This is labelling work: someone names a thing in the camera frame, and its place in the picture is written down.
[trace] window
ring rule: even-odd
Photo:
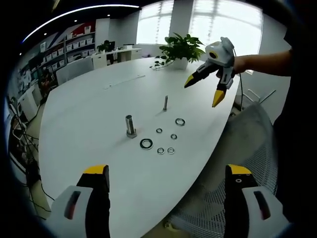
[[[137,44],[166,44],[174,0],[160,1],[142,8],[139,14]]]
[[[228,37],[238,56],[256,55],[262,23],[262,10],[250,4],[236,0],[194,0],[189,34],[198,37],[205,46],[219,41],[221,36]]]

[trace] metal bolt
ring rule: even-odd
[[[125,123],[127,124],[127,136],[129,138],[134,138],[137,136],[137,132],[136,129],[134,128],[133,125],[133,120],[132,120],[132,116],[131,115],[127,115],[125,117]]]
[[[163,111],[166,111],[166,110],[167,110],[167,100],[168,100],[168,96],[165,96],[165,102],[164,102]]]

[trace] white table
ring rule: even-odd
[[[45,191],[58,197],[89,166],[108,164],[112,238],[140,237],[181,200],[208,161],[228,119],[239,79],[212,108],[215,73],[184,89],[186,71],[154,71],[154,59],[137,59],[83,74],[51,91],[40,131],[39,158]],[[163,112],[168,95],[167,111]],[[132,115],[138,136],[126,136]],[[177,126],[176,118],[186,120]],[[177,134],[177,140],[170,135]],[[154,142],[141,149],[143,138]],[[168,147],[175,154],[157,149]]]

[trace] white cabinet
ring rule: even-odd
[[[33,84],[26,92],[18,99],[18,104],[28,121],[32,120],[40,107],[42,95],[37,83]]]
[[[140,59],[142,57],[141,50],[131,51],[131,60]]]
[[[107,55],[106,54],[98,54],[91,56],[93,59],[94,69],[102,68],[107,66]]]

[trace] green leaves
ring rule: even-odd
[[[186,58],[189,62],[198,61],[205,52],[199,49],[203,43],[197,37],[187,34],[184,38],[174,33],[175,36],[165,37],[167,45],[160,46],[163,56],[156,56],[155,69],[166,67],[176,59]]]

